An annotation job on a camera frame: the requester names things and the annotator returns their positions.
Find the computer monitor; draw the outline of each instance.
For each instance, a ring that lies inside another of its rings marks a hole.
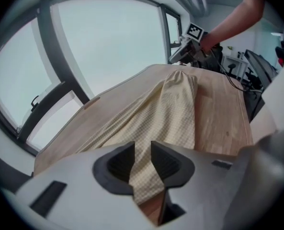
[[[245,52],[245,57],[254,68],[264,89],[266,89],[278,74],[275,71],[275,68],[262,56],[257,55],[248,49]]]

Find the black cable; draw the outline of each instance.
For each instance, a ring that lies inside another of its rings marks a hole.
[[[261,100],[261,95],[259,96],[259,99],[258,99],[258,101],[257,101],[257,104],[256,104],[255,108],[253,109],[251,115],[250,115],[250,121],[252,121],[253,118],[254,118],[254,116],[255,116],[255,112],[256,112],[256,110],[257,110],[257,106],[258,106],[259,103],[260,103],[260,100]]]
[[[214,52],[213,52],[212,49],[211,49],[211,53],[212,53],[213,57],[216,59],[216,61],[217,61],[218,65],[220,66],[220,68],[222,69],[223,73],[224,73],[225,76],[227,77],[229,83],[230,83],[234,88],[236,88],[237,90],[242,91],[242,92],[258,92],[258,93],[262,93],[262,91],[259,91],[259,90],[242,90],[242,89],[238,88],[237,86],[235,86],[235,84],[232,82],[232,80],[230,79],[229,75],[227,74],[227,71],[225,70],[225,68],[218,62],[218,59],[215,57]]]

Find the wooden tabletop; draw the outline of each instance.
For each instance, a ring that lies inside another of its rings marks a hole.
[[[195,75],[198,79],[195,107],[192,107],[195,108],[194,149],[237,155],[241,147],[252,144],[243,92],[232,87],[225,75],[188,66],[152,65],[82,107],[37,155],[34,174],[75,153],[113,116],[175,70]],[[242,88],[237,80],[232,80],[238,88]],[[160,204],[158,202],[150,203],[150,208],[156,208],[151,212],[152,217],[158,216],[159,208],[155,207]]]

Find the red object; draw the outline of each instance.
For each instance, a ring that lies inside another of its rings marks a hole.
[[[278,62],[279,62],[279,64],[280,64],[282,67],[284,66],[284,60],[283,60],[283,59],[279,58],[279,59],[278,59]]]

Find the yellow checkered fabric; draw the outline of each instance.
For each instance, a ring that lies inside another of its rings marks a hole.
[[[134,141],[135,164],[129,183],[135,202],[143,203],[164,189],[150,160],[150,142],[194,148],[196,92],[195,76],[173,72],[112,118],[78,152]]]

